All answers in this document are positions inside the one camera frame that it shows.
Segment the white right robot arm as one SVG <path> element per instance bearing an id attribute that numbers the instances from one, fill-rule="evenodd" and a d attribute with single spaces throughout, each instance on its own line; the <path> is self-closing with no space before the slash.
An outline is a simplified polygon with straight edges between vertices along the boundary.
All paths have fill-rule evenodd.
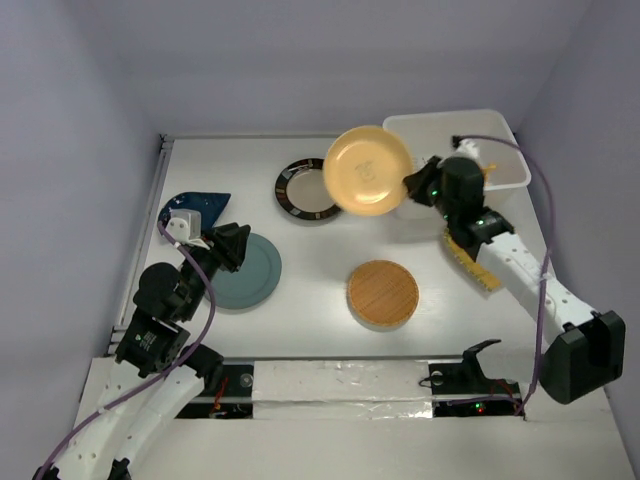
<path id="1" fill-rule="evenodd" d="M 431 158 L 404 178 L 408 196 L 443 216 L 449 237 L 494 275 L 535 319 L 535 384 L 569 404 L 621 377 L 626 325 L 572 294 L 530 253 L 513 225 L 485 203 L 484 175 L 472 159 Z"/>

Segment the yellow round plate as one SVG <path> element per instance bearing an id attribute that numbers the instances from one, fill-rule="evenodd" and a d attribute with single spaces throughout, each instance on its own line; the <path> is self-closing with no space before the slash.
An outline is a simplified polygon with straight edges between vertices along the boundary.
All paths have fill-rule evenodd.
<path id="1" fill-rule="evenodd" d="M 402 140 L 375 125 L 340 135 L 323 164 L 330 197 L 359 216 L 384 215 L 400 206 L 408 196 L 403 180 L 412 173 L 412 157 Z"/>

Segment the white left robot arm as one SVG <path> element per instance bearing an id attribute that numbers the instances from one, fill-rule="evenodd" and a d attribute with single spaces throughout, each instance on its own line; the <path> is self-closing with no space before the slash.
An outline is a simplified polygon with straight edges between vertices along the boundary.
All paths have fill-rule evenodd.
<path id="1" fill-rule="evenodd" d="M 130 479 L 155 441 L 199 394 L 224 387 L 223 357 L 189 338 L 183 323 L 211 281 L 241 267 L 251 229 L 236 223 L 180 242 L 160 234 L 184 257 L 180 266 L 155 263 L 140 276 L 136 309 L 120 340 L 95 410 L 54 449 L 35 473 L 38 479 Z"/>

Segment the fish shaped woven plate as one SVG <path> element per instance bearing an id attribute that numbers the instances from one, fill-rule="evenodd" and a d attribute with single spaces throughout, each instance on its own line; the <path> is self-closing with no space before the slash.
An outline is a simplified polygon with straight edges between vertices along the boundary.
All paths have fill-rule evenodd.
<path id="1" fill-rule="evenodd" d="M 496 163 L 491 162 L 489 164 L 478 163 L 478 166 L 482 172 L 484 185 L 488 186 L 490 184 L 490 176 L 493 172 L 497 170 L 498 165 Z"/>

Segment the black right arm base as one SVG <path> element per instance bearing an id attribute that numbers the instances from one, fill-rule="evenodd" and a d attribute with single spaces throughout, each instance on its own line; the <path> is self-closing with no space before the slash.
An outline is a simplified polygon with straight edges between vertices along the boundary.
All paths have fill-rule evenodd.
<path id="1" fill-rule="evenodd" d="M 463 351 L 459 360 L 430 362 L 418 385 L 431 390 L 434 418 L 523 416 L 522 395 L 516 382 L 487 377 L 478 354 L 499 339 L 488 339 Z"/>

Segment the round orange woven plate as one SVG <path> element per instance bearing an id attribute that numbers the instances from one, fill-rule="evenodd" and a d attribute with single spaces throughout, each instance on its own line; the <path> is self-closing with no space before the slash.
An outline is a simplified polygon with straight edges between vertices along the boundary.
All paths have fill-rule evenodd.
<path id="1" fill-rule="evenodd" d="M 358 320 L 381 329 L 406 324 L 420 299 L 413 275 L 402 265 L 388 260 L 359 265 L 347 281 L 346 296 Z"/>

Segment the grey blue round plate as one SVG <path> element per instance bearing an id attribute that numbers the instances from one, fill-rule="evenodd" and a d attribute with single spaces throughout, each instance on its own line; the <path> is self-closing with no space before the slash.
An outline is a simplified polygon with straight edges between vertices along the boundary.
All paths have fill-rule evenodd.
<path id="1" fill-rule="evenodd" d="M 257 306 L 276 289 L 282 272 L 278 249 L 264 236 L 251 233 L 237 272 L 219 270 L 211 284 L 217 309 L 244 310 Z"/>

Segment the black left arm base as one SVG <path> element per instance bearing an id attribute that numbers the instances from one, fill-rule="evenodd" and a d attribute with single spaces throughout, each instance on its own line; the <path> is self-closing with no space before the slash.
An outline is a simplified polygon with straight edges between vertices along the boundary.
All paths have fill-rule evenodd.
<path id="1" fill-rule="evenodd" d="M 191 400 L 178 419 L 251 419 L 253 417 L 253 363 L 224 364 L 218 384 Z"/>

